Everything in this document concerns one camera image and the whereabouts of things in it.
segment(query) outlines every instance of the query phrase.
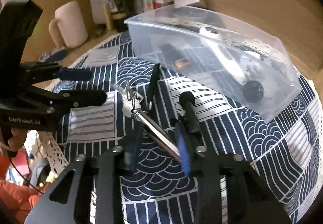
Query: clear plastic box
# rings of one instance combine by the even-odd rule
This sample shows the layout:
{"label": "clear plastic box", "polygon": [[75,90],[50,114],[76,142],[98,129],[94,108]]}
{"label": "clear plastic box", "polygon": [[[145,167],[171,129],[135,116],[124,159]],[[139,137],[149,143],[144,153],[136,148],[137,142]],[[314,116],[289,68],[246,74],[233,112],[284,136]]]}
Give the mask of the clear plastic box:
{"label": "clear plastic box", "polygon": [[280,39],[233,17],[170,5],[125,23],[137,57],[236,100],[267,123],[301,90]]}

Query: black round object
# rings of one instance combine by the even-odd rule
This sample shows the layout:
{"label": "black round object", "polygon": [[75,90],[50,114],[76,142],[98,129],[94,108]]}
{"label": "black round object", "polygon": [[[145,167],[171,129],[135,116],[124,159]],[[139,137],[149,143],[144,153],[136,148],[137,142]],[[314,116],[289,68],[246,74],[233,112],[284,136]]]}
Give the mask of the black round object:
{"label": "black round object", "polygon": [[187,101],[191,101],[193,105],[195,105],[195,97],[191,92],[185,91],[180,94],[180,105],[181,107],[185,107]]}
{"label": "black round object", "polygon": [[264,87],[256,80],[248,81],[242,89],[244,98],[251,104],[256,104],[264,97]]}

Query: hand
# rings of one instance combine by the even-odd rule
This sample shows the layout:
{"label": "hand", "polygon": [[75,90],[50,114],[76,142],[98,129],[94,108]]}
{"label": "hand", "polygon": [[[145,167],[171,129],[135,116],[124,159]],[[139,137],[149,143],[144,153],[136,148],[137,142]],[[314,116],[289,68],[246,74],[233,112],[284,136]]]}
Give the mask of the hand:
{"label": "hand", "polygon": [[11,129],[12,137],[8,140],[8,145],[12,149],[19,150],[26,141],[27,132],[28,130],[26,129],[12,128]]}

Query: metal bolt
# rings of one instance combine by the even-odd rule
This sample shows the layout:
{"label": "metal bolt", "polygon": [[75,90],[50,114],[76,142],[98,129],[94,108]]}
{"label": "metal bolt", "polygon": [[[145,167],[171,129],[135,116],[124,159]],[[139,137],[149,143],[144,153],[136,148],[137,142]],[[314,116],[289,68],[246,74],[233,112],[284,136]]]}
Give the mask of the metal bolt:
{"label": "metal bolt", "polygon": [[204,147],[204,146],[198,146],[198,147],[196,148],[196,151],[197,151],[197,152],[199,152],[199,153],[204,153],[204,152],[206,152],[206,151],[207,151],[207,148],[206,148],[206,147]]}
{"label": "metal bolt", "polygon": [[85,155],[84,154],[79,154],[75,158],[76,161],[83,161],[84,159],[85,159]]}
{"label": "metal bolt", "polygon": [[235,161],[243,161],[243,160],[244,160],[244,157],[243,157],[242,155],[235,154],[235,155],[233,156],[233,159],[234,159]]}
{"label": "metal bolt", "polygon": [[119,153],[119,152],[123,151],[123,147],[122,146],[115,146],[112,150],[113,150],[113,152]]}
{"label": "metal bolt", "polygon": [[49,107],[46,111],[47,111],[48,114],[52,114],[52,113],[55,112],[55,108]]}

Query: pink sticky note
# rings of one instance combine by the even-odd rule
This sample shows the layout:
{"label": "pink sticky note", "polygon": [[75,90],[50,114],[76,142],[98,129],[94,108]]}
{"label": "pink sticky note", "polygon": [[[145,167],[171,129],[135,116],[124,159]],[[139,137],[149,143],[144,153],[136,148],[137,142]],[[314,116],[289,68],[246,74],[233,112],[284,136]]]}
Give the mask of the pink sticky note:
{"label": "pink sticky note", "polygon": [[28,175],[30,173],[26,151],[24,149],[20,149],[18,151],[18,154],[16,155],[16,157],[12,159],[12,163],[15,165],[15,167],[22,175]]}

